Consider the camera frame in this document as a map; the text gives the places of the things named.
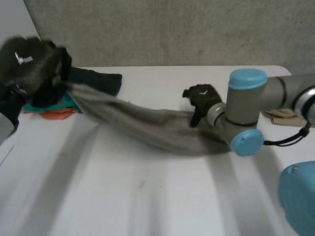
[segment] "orange cloth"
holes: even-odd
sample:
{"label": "orange cloth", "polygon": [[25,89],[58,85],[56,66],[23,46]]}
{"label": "orange cloth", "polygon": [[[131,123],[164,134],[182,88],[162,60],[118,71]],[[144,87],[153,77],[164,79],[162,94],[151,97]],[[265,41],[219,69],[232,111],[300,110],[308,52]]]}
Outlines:
{"label": "orange cloth", "polygon": [[58,111],[47,111],[44,113],[40,113],[40,116],[44,119],[66,119],[75,112],[76,111],[73,107],[69,107]]}

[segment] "blue object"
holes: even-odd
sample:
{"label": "blue object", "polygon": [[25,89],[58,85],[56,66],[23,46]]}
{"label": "blue object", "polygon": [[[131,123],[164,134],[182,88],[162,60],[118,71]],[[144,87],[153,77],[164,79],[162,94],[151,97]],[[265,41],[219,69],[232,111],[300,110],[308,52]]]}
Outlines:
{"label": "blue object", "polygon": [[238,69],[230,75],[228,86],[235,90],[258,88],[268,81],[267,74],[259,69]]}
{"label": "blue object", "polygon": [[300,236],[315,236],[315,161],[285,168],[278,195],[292,228]]}
{"label": "blue object", "polygon": [[230,148],[239,156],[250,156],[256,153],[264,143],[264,136],[258,129],[248,129],[236,135]]}
{"label": "blue object", "polygon": [[37,108],[37,107],[33,107],[30,104],[26,104],[26,105],[24,105],[23,109],[24,109],[24,111],[43,113],[46,111],[58,111],[58,110],[68,108],[68,107],[74,107],[74,109],[76,109],[78,112],[81,112],[80,108],[74,103],[74,101],[72,100],[70,95],[68,93],[65,93],[63,95],[62,100],[56,105]]}

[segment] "brown paper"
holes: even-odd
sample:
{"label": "brown paper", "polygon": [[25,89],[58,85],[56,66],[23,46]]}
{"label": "brown paper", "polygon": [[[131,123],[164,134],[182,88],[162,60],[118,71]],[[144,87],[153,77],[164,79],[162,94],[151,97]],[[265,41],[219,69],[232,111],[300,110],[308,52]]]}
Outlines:
{"label": "brown paper", "polygon": [[273,124],[281,124],[287,126],[304,127],[306,125],[306,120],[298,117],[292,110],[272,110],[266,111],[267,117],[270,118]]}

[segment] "black cable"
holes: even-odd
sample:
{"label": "black cable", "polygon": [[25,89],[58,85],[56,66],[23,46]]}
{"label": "black cable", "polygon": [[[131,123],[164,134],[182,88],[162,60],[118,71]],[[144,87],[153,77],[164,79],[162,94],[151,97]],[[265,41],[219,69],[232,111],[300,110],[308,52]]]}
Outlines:
{"label": "black cable", "polygon": [[300,129],[300,131],[297,134],[295,134],[289,138],[280,140],[280,141],[264,141],[264,145],[267,145],[267,146],[275,145],[278,147],[291,146],[293,144],[298,143],[303,138],[305,138],[309,134],[310,127],[311,127],[311,124],[309,122],[307,122],[307,124],[302,129]]}
{"label": "black cable", "polygon": [[282,144],[282,145],[276,145],[278,147],[288,147],[288,146],[291,146],[293,144],[296,144],[298,143],[299,141],[301,141],[304,137],[300,137],[298,140],[295,140],[293,143],[290,143],[290,144]]}

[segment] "light blue joint cap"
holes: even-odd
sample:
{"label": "light blue joint cap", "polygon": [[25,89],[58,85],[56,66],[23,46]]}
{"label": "light blue joint cap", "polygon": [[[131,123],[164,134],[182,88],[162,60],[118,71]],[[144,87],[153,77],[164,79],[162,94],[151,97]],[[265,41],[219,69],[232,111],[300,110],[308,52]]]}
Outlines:
{"label": "light blue joint cap", "polygon": [[248,129],[236,135],[230,148],[239,156],[251,156],[264,144],[264,136],[258,129]]}
{"label": "light blue joint cap", "polygon": [[287,167],[279,178],[278,196],[286,219],[298,235],[314,235],[315,161]]}
{"label": "light blue joint cap", "polygon": [[268,81],[267,74],[259,69],[238,69],[230,75],[228,86],[235,90],[250,90],[263,86]]}

